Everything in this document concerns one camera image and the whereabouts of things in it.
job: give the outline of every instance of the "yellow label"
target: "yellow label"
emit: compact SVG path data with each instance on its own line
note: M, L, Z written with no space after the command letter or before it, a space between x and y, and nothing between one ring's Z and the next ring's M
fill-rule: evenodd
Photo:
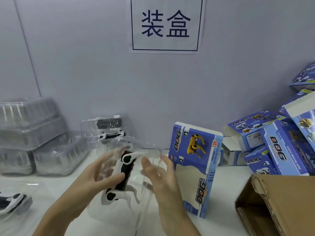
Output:
M264 156L264 155L266 155L268 152L269 152L268 150L265 150L265 151L262 153L262 155Z
M269 124L273 123L274 121L278 121L278 120L281 120L281 119L284 119L284 118L286 118L286 117L285 117L285 116L282 116L282 117L280 117L280 118L274 119L274 120L272 120L271 122L266 123L266 125L269 125Z
M308 89L302 89L301 91L305 92L305 93L311 93L312 92L311 90L308 90Z

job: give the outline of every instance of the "chinese characters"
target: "chinese characters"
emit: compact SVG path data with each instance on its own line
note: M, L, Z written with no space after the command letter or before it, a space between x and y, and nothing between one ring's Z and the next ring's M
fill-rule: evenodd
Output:
M145 12L142 14L145 17L142 22L148 22L148 25L142 25L142 27L147 28L147 30L143 31L142 34L147 34L147 36L150 37L155 33L157 36L163 37L160 32L162 31L161 28L164 28L164 26L154 24L154 22L163 21L163 14L159 13L158 10L155 10L155 13L151 13L151 10L148 10L148 14ZM178 10L175 15L168 18L167 21L172 19L174 19L172 21L172 28L169 29L169 35L167 35L167 37L189 37L189 35L187 35L186 21L190 21L191 19L184 16L180 10Z

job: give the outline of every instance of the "plastic packaging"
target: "plastic packaging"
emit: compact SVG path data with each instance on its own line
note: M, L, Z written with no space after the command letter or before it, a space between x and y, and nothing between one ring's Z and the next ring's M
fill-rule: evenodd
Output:
M71 174L88 155L86 139L79 132L65 132L34 152L39 175Z
M2 211L2 214L0 214L0 235L15 235L15 231L27 219L31 211L29 210L30 207L33 208L33 204L36 204L36 202L33 202L33 195L41 187L44 187L43 183L0 180L2 195L12 195L10 203L14 202L14 199L18 200L18 204L14 204L14 207L6 206L6 209L10 212L3 213ZM7 204L7 197L0 197L0 200L5 202L5 205Z
M32 152L0 149L0 173L30 175L36 171Z
M58 115L51 98L21 98L0 103L0 128L28 127Z
M98 180L120 172L124 172L126 177L114 189L97 194L88 206L88 213L116 230L136 231L143 221L152 194L147 189L150 180L141 173L141 158L146 156L158 166L161 151L133 137L117 137L109 144L107 154L111 157L104 161Z
M1 129L0 148L32 151L66 130L62 117L30 128Z
M91 148L102 147L113 138L126 135L121 115L84 120L81 122L81 132Z

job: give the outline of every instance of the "gray wall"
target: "gray wall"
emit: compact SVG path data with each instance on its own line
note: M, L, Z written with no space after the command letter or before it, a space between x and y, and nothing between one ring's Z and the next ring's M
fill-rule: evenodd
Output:
M0 101L39 96L13 0L0 0Z
M129 54L126 0L16 0L42 95L71 128L126 114L131 134L169 147L182 121L223 125L287 100L314 59L315 0L207 0L197 55Z

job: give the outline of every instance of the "paper sign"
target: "paper sign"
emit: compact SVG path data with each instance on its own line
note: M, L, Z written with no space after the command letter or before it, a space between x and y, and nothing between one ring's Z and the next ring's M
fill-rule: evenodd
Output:
M195 54L206 0L127 0L130 53Z

